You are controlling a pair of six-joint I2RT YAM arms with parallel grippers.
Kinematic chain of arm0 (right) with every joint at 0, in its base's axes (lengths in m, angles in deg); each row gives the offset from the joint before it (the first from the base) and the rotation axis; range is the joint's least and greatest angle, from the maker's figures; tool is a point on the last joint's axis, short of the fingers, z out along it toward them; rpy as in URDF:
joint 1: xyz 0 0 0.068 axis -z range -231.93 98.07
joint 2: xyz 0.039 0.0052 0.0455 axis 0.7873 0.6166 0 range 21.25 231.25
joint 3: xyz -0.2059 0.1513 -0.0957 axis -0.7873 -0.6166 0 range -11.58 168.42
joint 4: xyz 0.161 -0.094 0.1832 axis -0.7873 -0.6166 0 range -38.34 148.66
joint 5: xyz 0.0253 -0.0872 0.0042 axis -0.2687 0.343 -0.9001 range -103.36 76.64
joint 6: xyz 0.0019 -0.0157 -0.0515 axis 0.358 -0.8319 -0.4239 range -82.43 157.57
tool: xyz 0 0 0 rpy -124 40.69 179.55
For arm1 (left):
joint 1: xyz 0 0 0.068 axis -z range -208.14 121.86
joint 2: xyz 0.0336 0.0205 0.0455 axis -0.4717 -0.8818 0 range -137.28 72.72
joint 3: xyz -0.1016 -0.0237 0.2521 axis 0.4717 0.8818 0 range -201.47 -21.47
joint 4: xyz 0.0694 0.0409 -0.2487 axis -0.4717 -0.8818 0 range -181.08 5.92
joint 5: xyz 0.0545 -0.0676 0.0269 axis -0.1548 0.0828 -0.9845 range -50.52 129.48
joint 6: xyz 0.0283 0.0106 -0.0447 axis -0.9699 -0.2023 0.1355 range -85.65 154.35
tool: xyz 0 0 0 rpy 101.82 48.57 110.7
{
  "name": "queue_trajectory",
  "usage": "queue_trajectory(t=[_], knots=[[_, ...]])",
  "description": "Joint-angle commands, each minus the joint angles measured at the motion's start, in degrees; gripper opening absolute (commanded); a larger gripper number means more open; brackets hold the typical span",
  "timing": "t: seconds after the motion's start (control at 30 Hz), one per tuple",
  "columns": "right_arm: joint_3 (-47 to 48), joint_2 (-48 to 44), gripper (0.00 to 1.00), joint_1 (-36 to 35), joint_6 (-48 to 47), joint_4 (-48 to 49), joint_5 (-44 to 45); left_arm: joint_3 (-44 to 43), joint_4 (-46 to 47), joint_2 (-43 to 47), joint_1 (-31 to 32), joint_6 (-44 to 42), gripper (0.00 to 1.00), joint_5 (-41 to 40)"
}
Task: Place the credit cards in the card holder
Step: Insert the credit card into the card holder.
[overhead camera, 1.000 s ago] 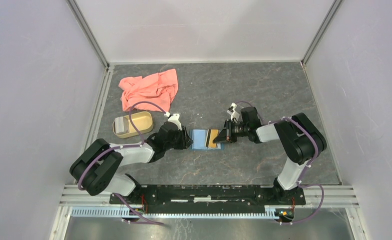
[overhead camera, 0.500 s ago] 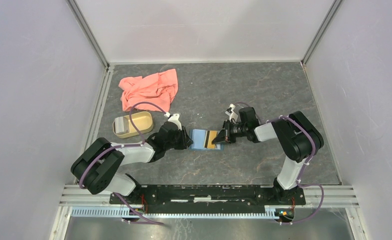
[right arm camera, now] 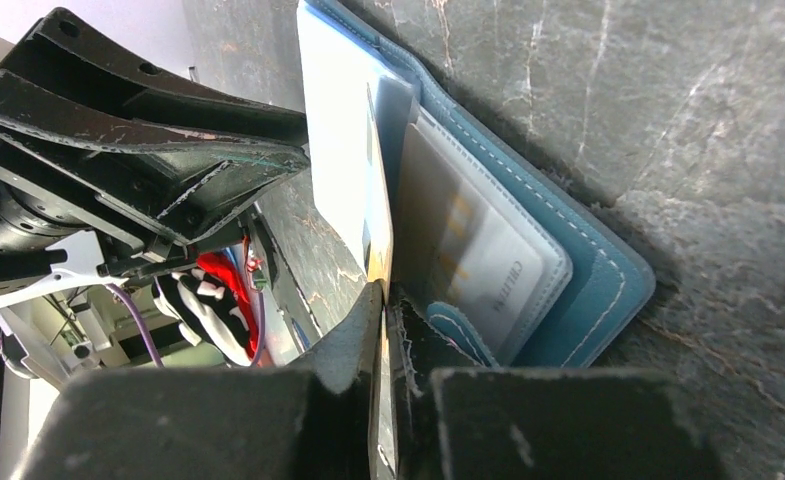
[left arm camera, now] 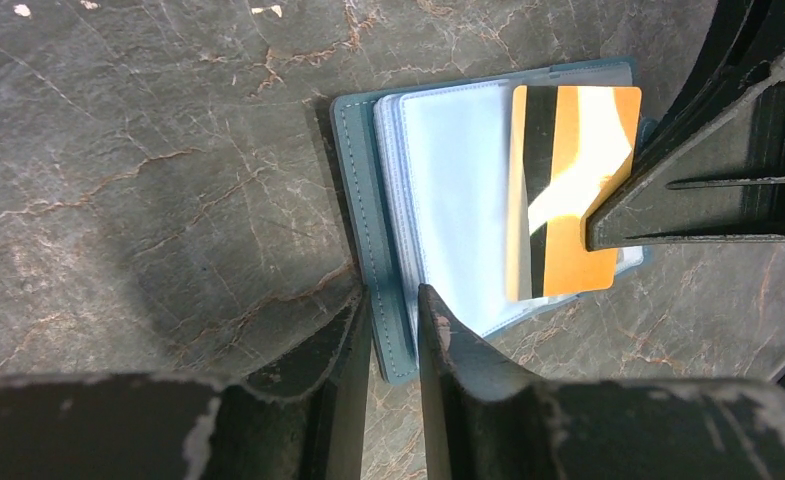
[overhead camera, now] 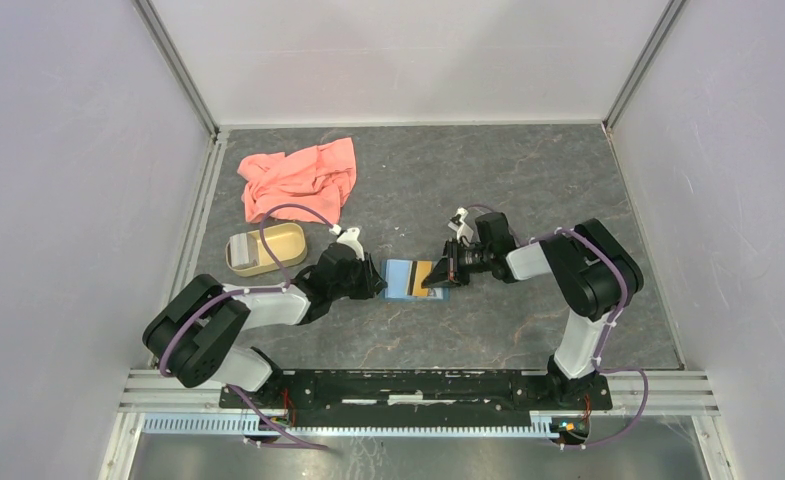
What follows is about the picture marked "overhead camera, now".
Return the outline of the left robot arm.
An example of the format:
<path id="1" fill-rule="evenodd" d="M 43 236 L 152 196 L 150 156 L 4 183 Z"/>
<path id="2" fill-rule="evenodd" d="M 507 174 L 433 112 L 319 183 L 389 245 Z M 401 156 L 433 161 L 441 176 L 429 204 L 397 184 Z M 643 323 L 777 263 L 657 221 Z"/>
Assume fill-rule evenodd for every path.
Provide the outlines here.
<path id="1" fill-rule="evenodd" d="M 282 394 L 276 366 L 259 350 L 237 346 L 239 335 L 307 325 L 337 300 L 373 299 L 385 287 L 369 254 L 333 243 L 289 283 L 241 287 L 209 274 L 194 277 L 147 325 L 142 342 L 160 374 L 184 387 L 218 381 L 243 389 L 256 406 L 270 407 Z"/>

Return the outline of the blue card holder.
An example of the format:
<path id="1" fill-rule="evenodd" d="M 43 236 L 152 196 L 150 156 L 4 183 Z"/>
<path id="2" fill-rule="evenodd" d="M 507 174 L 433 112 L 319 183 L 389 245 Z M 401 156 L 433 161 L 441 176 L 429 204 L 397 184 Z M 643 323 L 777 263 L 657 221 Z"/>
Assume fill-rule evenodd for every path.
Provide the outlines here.
<path id="1" fill-rule="evenodd" d="M 447 301 L 450 298 L 449 288 L 433 288 L 432 295 L 427 298 L 416 298 L 408 294 L 410 268 L 414 261 L 403 259 L 387 259 L 382 267 L 382 276 L 387 287 L 381 292 L 381 297 L 388 301 Z"/>

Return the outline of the gold credit card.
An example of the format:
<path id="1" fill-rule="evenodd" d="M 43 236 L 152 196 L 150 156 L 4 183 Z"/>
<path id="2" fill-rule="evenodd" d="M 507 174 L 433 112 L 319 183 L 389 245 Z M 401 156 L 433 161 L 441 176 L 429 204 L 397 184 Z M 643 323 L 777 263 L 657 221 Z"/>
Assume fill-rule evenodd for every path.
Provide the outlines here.
<path id="1" fill-rule="evenodd" d="M 424 286 L 433 269 L 433 262 L 429 260 L 414 261 L 410 268 L 410 280 L 408 283 L 408 294 L 416 298 L 427 298 L 432 295 L 432 289 Z"/>

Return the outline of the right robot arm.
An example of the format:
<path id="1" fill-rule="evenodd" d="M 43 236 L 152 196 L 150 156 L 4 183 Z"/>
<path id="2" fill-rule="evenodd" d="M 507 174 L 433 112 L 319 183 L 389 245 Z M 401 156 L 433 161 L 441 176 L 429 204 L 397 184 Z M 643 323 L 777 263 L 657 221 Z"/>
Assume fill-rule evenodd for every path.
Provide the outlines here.
<path id="1" fill-rule="evenodd" d="M 472 275 L 483 272 L 504 283 L 552 276 L 568 317 L 561 343 L 549 359 L 545 392 L 559 408 L 574 406 L 585 396 L 584 381 L 600 371 L 609 333 L 644 287 L 638 263 L 597 218 L 521 243 L 504 213 L 490 211 L 472 225 L 467 215 L 467 209 L 460 208 L 450 219 L 455 235 L 446 241 L 423 287 L 465 286 Z"/>

